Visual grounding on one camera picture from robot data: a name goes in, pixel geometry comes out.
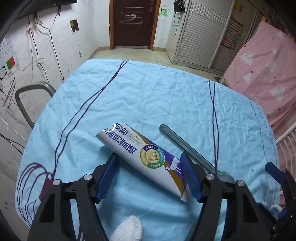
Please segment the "left white gloved hand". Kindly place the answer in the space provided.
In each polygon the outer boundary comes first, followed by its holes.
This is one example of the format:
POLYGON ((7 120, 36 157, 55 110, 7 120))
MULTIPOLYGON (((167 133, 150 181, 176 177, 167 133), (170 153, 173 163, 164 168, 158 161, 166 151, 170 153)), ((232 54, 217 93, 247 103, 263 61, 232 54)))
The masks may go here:
POLYGON ((143 237, 144 226, 138 217, 132 215, 116 228, 110 240, 141 241, 143 237))

